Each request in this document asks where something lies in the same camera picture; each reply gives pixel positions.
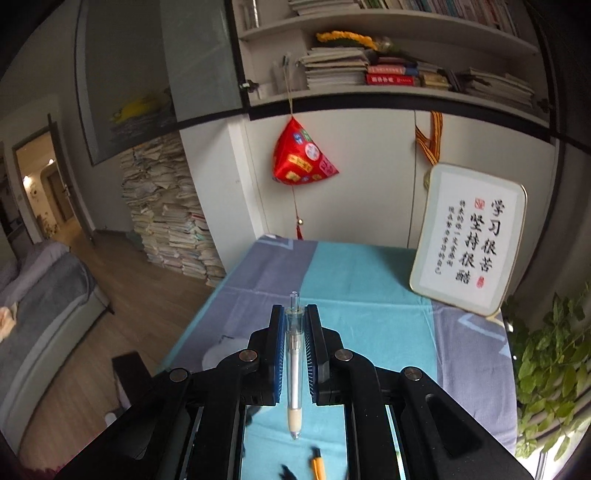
doorway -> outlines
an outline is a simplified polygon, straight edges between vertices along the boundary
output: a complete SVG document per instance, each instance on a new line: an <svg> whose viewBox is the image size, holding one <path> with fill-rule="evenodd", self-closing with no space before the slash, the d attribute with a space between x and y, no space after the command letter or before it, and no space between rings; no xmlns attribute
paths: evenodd
<svg viewBox="0 0 591 480"><path fill-rule="evenodd" d="M61 179L56 150L50 131L40 133L14 149L17 170L22 179L26 201L45 239L63 238L63 232L80 230L67 189Z"/></svg>

framed calligraphy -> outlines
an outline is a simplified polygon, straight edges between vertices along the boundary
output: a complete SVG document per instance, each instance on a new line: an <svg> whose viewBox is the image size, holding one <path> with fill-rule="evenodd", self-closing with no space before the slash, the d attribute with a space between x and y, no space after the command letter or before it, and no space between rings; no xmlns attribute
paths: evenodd
<svg viewBox="0 0 591 480"><path fill-rule="evenodd" d="M411 289L482 316L498 312L511 279L527 194L469 168L431 170Z"/></svg>

yellow pen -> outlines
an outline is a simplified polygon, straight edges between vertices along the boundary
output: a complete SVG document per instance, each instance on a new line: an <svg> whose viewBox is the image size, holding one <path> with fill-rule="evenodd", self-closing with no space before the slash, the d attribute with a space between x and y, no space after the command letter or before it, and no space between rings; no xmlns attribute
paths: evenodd
<svg viewBox="0 0 591 480"><path fill-rule="evenodd" d="M324 460L320 456L320 449L312 447L312 460L310 467L314 473L314 480L326 480L326 471L324 470Z"/></svg>

red book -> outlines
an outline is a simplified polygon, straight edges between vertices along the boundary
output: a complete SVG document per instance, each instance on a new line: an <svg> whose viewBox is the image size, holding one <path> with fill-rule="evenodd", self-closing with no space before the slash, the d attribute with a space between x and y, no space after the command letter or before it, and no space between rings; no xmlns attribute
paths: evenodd
<svg viewBox="0 0 591 480"><path fill-rule="evenodd" d="M393 73L395 75L418 76L418 70L404 65L370 65L368 73Z"/></svg>
<svg viewBox="0 0 591 480"><path fill-rule="evenodd" d="M414 86L415 78L410 75L393 73L368 73L365 76L368 85L407 85Z"/></svg>

striped ribbon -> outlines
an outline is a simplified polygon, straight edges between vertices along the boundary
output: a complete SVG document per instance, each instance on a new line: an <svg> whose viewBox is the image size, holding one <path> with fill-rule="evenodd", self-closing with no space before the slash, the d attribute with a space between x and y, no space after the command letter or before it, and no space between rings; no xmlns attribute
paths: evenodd
<svg viewBox="0 0 591 480"><path fill-rule="evenodd" d="M441 154L441 133L443 132L443 115L441 112L431 112L431 138L425 137L419 127L414 127L415 137L417 143L423 149L427 160L431 162L431 166L434 167L439 162L439 156ZM429 177L430 171L425 174L424 185L425 188L429 188Z"/></svg>

